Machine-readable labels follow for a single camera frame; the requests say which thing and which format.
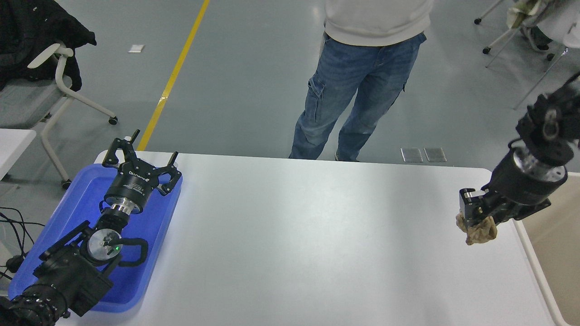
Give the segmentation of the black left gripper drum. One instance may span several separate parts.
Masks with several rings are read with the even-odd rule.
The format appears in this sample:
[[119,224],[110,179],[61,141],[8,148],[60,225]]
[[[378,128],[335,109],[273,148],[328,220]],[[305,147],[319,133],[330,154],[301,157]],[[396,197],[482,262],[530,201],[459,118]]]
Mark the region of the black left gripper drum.
[[154,188],[159,184],[156,167],[149,163],[122,163],[104,195],[109,206],[125,206],[131,213],[143,212]]

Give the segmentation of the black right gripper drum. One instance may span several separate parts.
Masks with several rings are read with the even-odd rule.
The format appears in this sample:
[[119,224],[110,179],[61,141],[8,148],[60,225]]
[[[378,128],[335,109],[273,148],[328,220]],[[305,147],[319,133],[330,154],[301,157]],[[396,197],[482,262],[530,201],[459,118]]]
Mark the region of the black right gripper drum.
[[483,187],[484,206],[486,209],[506,204],[547,206],[549,196],[567,179],[568,171],[564,166],[542,163],[529,151],[510,151]]

